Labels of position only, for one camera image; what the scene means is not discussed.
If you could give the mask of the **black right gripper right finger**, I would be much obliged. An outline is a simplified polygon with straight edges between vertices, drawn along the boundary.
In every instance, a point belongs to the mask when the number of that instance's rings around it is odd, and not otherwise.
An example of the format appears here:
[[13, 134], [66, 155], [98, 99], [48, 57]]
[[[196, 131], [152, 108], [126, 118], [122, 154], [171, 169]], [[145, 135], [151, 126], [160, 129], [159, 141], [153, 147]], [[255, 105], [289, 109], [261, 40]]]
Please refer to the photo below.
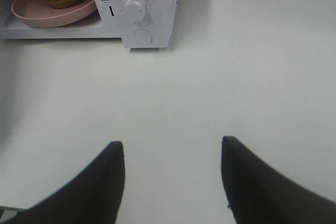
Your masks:
[[234, 136], [222, 140], [221, 175], [236, 223], [335, 223], [335, 202], [273, 169]]

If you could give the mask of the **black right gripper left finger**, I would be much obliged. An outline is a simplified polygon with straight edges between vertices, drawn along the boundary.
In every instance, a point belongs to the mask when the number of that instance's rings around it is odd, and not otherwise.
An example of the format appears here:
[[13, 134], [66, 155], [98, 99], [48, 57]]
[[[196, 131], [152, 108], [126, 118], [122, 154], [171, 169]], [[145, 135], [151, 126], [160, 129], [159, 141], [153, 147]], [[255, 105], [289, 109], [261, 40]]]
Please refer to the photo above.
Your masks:
[[74, 179], [6, 223], [115, 223], [123, 192], [123, 144], [110, 142]]

